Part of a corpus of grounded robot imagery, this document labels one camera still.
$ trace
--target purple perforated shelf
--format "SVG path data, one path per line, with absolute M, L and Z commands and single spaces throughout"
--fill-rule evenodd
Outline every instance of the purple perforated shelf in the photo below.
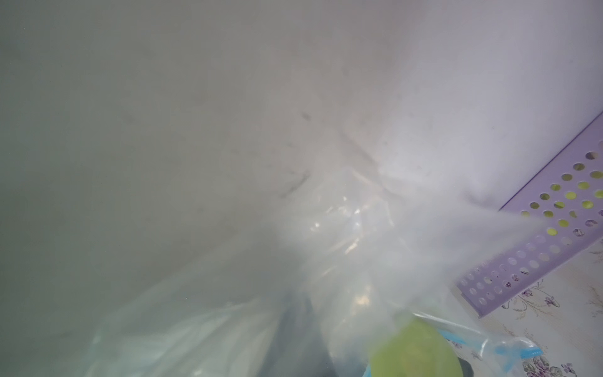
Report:
M 501 210 L 545 219 L 546 227 L 458 281 L 480 317 L 603 236 L 603 115 Z

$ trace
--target clear plastic bag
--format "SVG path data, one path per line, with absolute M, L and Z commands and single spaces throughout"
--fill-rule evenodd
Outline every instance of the clear plastic bag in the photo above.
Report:
M 542 355 L 542 350 L 527 338 L 487 332 L 468 313 L 447 287 L 433 291 L 408 309 L 433 326 L 443 338 L 471 352 L 473 359 L 491 376 L 524 375 L 522 360 Z
M 114 313 L 81 375 L 360 377 L 413 303 L 537 226 L 341 168 Z

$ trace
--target green fruit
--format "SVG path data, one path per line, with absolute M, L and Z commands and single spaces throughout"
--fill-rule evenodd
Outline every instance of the green fruit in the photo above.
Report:
M 463 377 L 452 347 L 415 318 L 370 358 L 372 377 Z

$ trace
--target floral wallpaper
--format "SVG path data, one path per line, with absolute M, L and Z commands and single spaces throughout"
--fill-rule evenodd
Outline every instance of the floral wallpaper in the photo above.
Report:
M 544 355 L 523 361 L 526 377 L 603 376 L 603 239 L 479 321 L 538 344 Z M 475 377 L 490 377 L 477 354 L 451 343 Z

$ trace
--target white wall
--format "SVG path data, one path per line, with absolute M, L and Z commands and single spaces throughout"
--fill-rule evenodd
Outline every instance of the white wall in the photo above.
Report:
M 65 375 L 109 310 L 320 176 L 328 127 L 500 207 L 603 110 L 602 18 L 601 0 L 3 0 L 2 368 Z

